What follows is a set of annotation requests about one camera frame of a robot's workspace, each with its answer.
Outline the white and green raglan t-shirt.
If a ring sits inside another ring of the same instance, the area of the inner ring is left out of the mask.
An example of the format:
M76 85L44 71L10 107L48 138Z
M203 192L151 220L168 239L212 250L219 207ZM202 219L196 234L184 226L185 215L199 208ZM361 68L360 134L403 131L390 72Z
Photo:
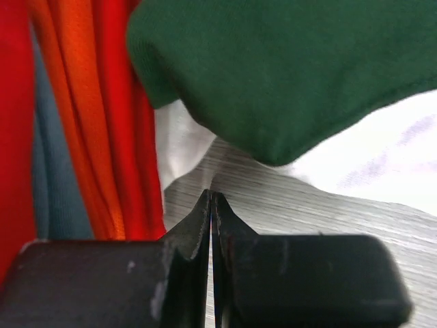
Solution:
M142 1L154 110L328 193L436 214L435 1Z

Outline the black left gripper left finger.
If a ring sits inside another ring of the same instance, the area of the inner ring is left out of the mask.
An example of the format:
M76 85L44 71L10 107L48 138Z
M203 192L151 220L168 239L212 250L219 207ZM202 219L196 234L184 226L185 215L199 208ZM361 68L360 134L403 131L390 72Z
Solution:
M157 241L35 241L1 287L2 327L203 327L210 192Z

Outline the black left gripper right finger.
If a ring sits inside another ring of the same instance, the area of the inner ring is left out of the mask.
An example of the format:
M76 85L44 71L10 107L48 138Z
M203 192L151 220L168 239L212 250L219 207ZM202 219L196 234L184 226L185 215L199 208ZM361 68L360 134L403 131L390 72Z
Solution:
M217 327L400 327L413 309L386 245L366 234L258 234L210 203Z

